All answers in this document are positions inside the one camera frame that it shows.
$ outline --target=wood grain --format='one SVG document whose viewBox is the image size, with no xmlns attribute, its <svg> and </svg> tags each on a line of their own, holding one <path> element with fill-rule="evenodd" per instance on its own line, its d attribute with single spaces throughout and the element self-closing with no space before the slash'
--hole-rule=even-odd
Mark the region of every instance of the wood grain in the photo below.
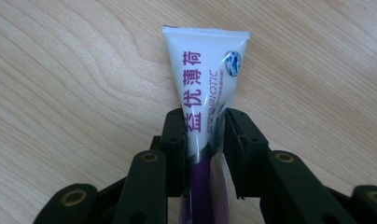
<svg viewBox="0 0 377 224">
<path fill-rule="evenodd" d="M 377 185 L 377 0 L 0 1 L 0 223 L 124 177 L 179 106 L 163 24 L 253 32 L 234 107 L 327 186 Z M 263 223 L 258 199 L 231 223 Z M 169 200 L 176 223 L 178 200 Z"/>
</svg>

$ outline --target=purple chinese character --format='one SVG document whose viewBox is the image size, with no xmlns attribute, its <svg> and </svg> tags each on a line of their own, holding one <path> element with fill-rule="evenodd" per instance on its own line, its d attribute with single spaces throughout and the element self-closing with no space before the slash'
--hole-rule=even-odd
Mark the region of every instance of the purple chinese character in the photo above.
<svg viewBox="0 0 377 224">
<path fill-rule="evenodd" d="M 188 84 L 192 85 L 194 82 L 196 82 L 197 84 L 201 84 L 201 82 L 199 81 L 200 75 L 201 75 L 201 72 L 198 71 L 198 69 L 185 70 L 183 73 L 183 84 L 185 86 Z"/>
<path fill-rule="evenodd" d="M 201 96 L 201 90 L 196 90 L 194 93 L 190 93 L 189 91 L 185 91 L 184 93 L 184 101 L 185 105 L 191 107 L 192 105 L 201 105 L 202 101 L 199 97 Z"/>
<path fill-rule="evenodd" d="M 200 62 L 200 57 L 201 57 L 201 54 L 200 53 L 194 53 L 194 52 L 184 52 L 183 53 L 183 64 L 186 65 L 186 63 L 191 63 L 192 65 L 194 65 L 195 63 L 201 63 Z"/>
<path fill-rule="evenodd" d="M 188 132 L 198 131 L 201 132 L 201 113 L 196 114 L 186 114 L 186 128 Z"/>
</svg>

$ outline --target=wooden table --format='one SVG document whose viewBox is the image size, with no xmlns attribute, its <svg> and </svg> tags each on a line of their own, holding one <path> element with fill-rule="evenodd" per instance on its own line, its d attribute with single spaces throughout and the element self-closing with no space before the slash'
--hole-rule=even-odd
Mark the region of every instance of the wooden table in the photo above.
<svg viewBox="0 0 377 224">
<path fill-rule="evenodd" d="M 234 107 L 326 186 L 377 185 L 377 1 L 219 2 L 0 1 L 0 223 L 105 188 L 161 134 L 179 107 L 163 24 L 250 30 Z M 263 222 L 230 196 L 231 223 Z"/>
</svg>

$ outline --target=white tube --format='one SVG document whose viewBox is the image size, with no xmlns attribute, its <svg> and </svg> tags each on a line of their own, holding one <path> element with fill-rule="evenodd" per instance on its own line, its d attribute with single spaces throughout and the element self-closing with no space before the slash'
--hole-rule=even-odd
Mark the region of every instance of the white tube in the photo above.
<svg viewBox="0 0 377 224">
<path fill-rule="evenodd" d="M 224 175 L 211 167 L 220 162 L 211 160 L 222 160 L 222 115 L 232 105 L 250 33 L 169 26 L 162 31 L 188 131 L 188 197 L 182 200 L 179 223 L 229 223 Z M 222 179 L 224 186 L 213 188 L 210 179 Z"/>
</svg>

